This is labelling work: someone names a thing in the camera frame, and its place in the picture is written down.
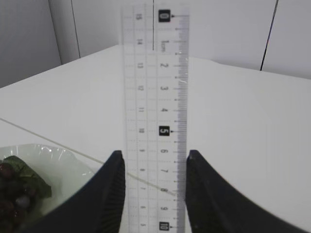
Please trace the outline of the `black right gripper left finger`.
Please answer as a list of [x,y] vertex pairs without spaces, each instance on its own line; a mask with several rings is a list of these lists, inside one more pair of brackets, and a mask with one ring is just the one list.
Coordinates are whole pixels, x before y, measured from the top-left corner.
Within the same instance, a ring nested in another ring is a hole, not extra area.
[[25,227],[24,233],[117,233],[125,201],[125,164],[114,151],[71,198]]

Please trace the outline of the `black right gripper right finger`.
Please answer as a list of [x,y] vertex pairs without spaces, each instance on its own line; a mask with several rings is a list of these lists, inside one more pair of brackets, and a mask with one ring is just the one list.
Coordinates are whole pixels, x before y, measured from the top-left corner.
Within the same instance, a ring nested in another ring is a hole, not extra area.
[[302,233],[229,184],[197,150],[187,157],[185,203],[193,233]]

